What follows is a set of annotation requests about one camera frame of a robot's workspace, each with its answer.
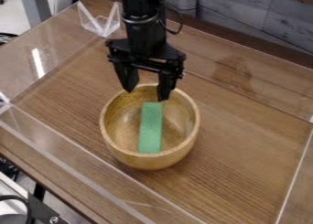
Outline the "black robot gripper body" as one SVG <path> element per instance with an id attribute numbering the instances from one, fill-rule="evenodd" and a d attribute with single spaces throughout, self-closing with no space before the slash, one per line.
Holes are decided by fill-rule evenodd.
<path id="1" fill-rule="evenodd" d="M 109 39 L 108 61 L 160 74 L 166 70 L 183 76 L 186 55 L 166 41 L 167 27 L 160 16 L 135 21 L 124 18 L 125 38 Z"/>

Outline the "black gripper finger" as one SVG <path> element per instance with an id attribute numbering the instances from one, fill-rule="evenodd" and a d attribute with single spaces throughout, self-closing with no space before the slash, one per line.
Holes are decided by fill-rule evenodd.
<path id="1" fill-rule="evenodd" d="M 123 89 L 127 92 L 131 92 L 139 82 L 138 69 L 131 68 L 129 66 L 121 63 L 115 63 L 113 68 Z"/>
<path id="2" fill-rule="evenodd" d="M 170 97 L 171 90 L 176 87 L 178 75 L 175 72 L 166 70 L 159 74 L 159 84 L 156 87 L 158 101 L 166 101 Z"/>

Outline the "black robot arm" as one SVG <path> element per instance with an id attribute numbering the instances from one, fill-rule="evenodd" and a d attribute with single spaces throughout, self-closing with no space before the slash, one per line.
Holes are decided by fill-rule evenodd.
<path id="1" fill-rule="evenodd" d="M 131 92 L 139 82 L 138 71 L 158 74 L 158 101 L 170 98 L 176 81 L 183 77 L 186 55 L 166 41 L 166 33 L 178 34 L 166 26 L 164 0 L 120 0 L 127 38 L 109 39 L 107 59 L 123 89 Z"/>

